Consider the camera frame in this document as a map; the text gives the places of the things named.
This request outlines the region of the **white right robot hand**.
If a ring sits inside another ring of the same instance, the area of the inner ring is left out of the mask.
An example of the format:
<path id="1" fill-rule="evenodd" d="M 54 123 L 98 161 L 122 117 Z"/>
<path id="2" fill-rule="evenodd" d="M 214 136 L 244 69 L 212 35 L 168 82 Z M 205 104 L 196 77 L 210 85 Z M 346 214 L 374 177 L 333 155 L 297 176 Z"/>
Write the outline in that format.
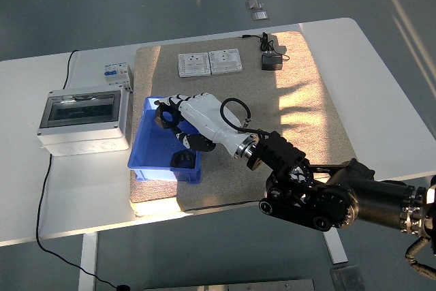
<path id="1" fill-rule="evenodd" d="M 178 94 L 155 104 L 156 123 L 170 129 L 192 151 L 209 152 L 221 144 L 231 156 L 242 158 L 257 141 L 253 133 L 238 130 L 240 121 L 210 93 L 191 97 Z"/>

